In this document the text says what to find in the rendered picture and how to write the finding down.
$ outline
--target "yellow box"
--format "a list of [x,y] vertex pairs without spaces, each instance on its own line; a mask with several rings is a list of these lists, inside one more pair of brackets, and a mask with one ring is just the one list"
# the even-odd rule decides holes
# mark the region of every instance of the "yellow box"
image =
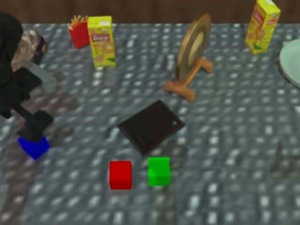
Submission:
[[94,66],[115,67],[115,46],[111,16],[95,16],[88,19],[90,47]]
[[267,51],[279,16],[280,9],[271,0],[257,0],[245,40],[253,54]]

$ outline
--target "wooden stand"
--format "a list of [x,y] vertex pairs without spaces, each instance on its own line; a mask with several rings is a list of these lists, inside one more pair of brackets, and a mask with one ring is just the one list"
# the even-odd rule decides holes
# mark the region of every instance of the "wooden stand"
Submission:
[[214,65],[212,62],[201,58],[197,60],[195,65],[196,66],[191,72],[189,78],[184,83],[180,83],[177,81],[168,81],[164,86],[164,90],[173,92],[179,96],[184,97],[187,101],[193,102],[195,99],[195,91],[188,88],[189,84],[192,82],[193,78],[201,68],[203,68],[208,73],[212,73],[214,69]]

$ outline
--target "brown background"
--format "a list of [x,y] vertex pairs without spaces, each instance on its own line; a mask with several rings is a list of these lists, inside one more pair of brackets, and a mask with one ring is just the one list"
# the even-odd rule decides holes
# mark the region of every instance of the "brown background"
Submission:
[[[274,0],[280,23],[300,23],[300,0]],[[23,23],[68,23],[73,15],[111,15],[114,23],[190,23],[208,12],[213,23],[248,23],[255,0],[2,0],[0,11]]]

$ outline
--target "black tablet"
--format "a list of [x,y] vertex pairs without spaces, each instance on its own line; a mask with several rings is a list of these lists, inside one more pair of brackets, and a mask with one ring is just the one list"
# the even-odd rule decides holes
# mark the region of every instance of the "black tablet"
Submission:
[[159,100],[120,123],[118,128],[144,155],[184,126],[178,116]]

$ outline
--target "table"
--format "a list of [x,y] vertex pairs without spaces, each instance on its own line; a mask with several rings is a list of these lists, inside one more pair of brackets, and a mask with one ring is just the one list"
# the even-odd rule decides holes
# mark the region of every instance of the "table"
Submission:
[[[276,60],[300,38],[300,24],[278,25],[256,56],[244,44],[247,25],[213,24],[204,56],[215,71],[193,80],[193,103],[163,91],[187,24],[114,25],[117,67],[97,69],[89,47],[72,48],[65,24],[31,27],[49,43],[41,67],[60,86],[51,95],[36,90],[26,107],[55,116],[54,147],[33,162],[15,143],[22,121],[1,119],[1,224],[299,224],[300,90]],[[158,99],[186,123],[153,152],[172,157],[165,188],[148,187],[146,160],[116,128]],[[112,192],[108,162],[124,159],[133,163],[133,190]]]

